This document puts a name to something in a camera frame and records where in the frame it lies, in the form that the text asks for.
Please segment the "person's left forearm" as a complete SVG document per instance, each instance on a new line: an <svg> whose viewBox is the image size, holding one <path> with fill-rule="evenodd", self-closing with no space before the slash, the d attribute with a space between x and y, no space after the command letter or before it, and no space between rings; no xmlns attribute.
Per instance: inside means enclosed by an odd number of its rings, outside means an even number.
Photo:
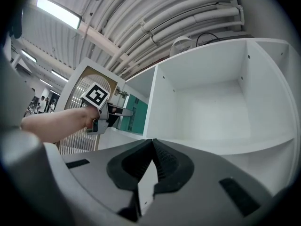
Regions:
<svg viewBox="0 0 301 226"><path fill-rule="evenodd" d="M20 129L33 133L43 143L53 144L83 128L91 128L93 120L98 118L97 108L87 106L25 117Z"/></svg>

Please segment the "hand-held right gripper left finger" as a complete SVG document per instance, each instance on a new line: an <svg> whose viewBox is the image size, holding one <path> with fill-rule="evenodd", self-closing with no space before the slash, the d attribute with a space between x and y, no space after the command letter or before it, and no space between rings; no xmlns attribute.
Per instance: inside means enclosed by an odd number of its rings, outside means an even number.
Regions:
<svg viewBox="0 0 301 226"><path fill-rule="evenodd" d="M64 155L76 180L97 201L131 221L138 221L153 201L151 140L94 152Z"/></svg>

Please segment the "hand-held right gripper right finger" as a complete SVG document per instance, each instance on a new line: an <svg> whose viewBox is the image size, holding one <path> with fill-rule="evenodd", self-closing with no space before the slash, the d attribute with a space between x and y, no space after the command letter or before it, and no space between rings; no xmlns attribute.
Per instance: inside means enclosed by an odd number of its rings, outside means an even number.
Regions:
<svg viewBox="0 0 301 226"><path fill-rule="evenodd" d="M142 226L253 226L272 196L254 177L223 157L153 140L164 179L140 219Z"/></svg>

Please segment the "metal door hinge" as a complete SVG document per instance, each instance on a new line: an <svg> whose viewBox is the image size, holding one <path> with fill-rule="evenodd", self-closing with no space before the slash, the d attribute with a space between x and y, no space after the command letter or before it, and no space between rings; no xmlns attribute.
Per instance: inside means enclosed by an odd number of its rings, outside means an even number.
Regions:
<svg viewBox="0 0 301 226"><path fill-rule="evenodd" d="M127 96L129 96L129 94L126 91L122 91L119 87L117 87L115 89L114 95L115 96L120 95L123 99L125 99Z"/></svg>

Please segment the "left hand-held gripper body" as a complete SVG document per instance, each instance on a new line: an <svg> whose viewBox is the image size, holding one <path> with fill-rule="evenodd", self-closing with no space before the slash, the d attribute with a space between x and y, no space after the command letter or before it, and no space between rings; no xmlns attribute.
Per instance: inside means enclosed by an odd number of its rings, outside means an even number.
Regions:
<svg viewBox="0 0 301 226"><path fill-rule="evenodd" d="M88 135L104 134L118 119L118 108L108 102L110 93L94 82L80 97L82 105L92 106L97 111L97 117L92 120L92 127L86 129Z"/></svg>

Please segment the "large ceiling light panel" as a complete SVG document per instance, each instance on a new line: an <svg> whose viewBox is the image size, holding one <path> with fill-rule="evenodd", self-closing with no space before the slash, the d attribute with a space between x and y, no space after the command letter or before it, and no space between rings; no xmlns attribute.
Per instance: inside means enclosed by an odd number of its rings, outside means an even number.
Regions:
<svg viewBox="0 0 301 226"><path fill-rule="evenodd" d="M50 0L37 0L37 7L61 20L73 29L78 29L82 21L80 15Z"/></svg>

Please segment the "glass cabinet door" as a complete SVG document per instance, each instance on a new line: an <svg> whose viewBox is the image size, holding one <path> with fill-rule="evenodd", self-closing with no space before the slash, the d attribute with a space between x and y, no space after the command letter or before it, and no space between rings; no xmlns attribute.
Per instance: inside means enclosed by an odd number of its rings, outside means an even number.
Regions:
<svg viewBox="0 0 301 226"><path fill-rule="evenodd" d="M66 83L55 111L80 108L82 104L80 97L94 82L110 92L109 101L113 104L117 104L120 97L114 94L116 89L123 89L126 83L124 79L86 57L77 66ZM81 129L60 140L56 145L60 154L83 153L96 151L99 139L99 135L88 135L86 129Z"/></svg>

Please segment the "long ceiling light strip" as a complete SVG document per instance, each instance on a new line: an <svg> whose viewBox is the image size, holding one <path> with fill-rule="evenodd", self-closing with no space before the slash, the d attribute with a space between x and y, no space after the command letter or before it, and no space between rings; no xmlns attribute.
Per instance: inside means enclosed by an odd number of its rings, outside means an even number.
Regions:
<svg viewBox="0 0 301 226"><path fill-rule="evenodd" d="M65 81L65 82L68 82L68 79L65 78L64 76L62 76L61 74L57 73L56 71L54 70L51 70L51 73L55 76L57 76L58 78L60 78L61 80Z"/></svg>
<svg viewBox="0 0 301 226"><path fill-rule="evenodd" d="M30 59L31 61L33 61L34 63L37 63L37 59L35 57L33 57L31 54L29 54L28 52L24 51L23 49L21 50L22 54L24 56L26 56L28 59Z"/></svg>

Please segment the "white lamp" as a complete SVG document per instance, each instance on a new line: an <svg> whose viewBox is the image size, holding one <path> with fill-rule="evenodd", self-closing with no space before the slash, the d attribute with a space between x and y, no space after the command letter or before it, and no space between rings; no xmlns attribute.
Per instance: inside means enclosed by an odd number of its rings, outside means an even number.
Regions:
<svg viewBox="0 0 301 226"><path fill-rule="evenodd" d="M196 42L187 36L176 38L170 48L169 56L175 56L196 47Z"/></svg>

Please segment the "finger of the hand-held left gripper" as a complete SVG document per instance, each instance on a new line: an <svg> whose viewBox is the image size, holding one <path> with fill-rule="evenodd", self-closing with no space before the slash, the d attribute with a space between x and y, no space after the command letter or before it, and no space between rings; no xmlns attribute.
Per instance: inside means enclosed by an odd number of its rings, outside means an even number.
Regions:
<svg viewBox="0 0 301 226"><path fill-rule="evenodd" d="M109 114L113 114L116 116L131 117L133 116L134 112L123 107L118 107L116 105L109 104Z"/></svg>

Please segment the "teal book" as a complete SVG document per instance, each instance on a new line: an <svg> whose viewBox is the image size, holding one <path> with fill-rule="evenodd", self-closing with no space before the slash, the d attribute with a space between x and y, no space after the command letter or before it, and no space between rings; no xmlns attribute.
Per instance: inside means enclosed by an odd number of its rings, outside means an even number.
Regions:
<svg viewBox="0 0 301 226"><path fill-rule="evenodd" d="M117 129L130 133L143 134L148 105L133 95L126 98L124 107L133 112L131 117L121 117Z"/></svg>

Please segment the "white shelf unit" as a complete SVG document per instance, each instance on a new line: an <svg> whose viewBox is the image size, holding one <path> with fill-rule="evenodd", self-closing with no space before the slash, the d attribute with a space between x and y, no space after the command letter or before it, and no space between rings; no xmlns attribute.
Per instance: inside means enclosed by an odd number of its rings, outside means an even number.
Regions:
<svg viewBox="0 0 301 226"><path fill-rule="evenodd" d="M118 119L98 149L163 139L221 155L271 194L294 182L301 168L301 52L288 42L216 42L125 82L121 90L148 105L144 132L121 131ZM124 107L126 98L117 104Z"/></svg>

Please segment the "bundle of white ceiling pipes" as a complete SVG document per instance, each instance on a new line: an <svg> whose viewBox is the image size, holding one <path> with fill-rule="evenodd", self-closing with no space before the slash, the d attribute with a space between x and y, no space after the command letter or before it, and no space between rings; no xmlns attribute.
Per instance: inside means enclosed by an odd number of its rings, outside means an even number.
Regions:
<svg viewBox="0 0 301 226"><path fill-rule="evenodd" d="M104 29L117 46L105 67L122 75L177 36L225 27L238 31L244 23L237 0L124 0Z"/></svg>

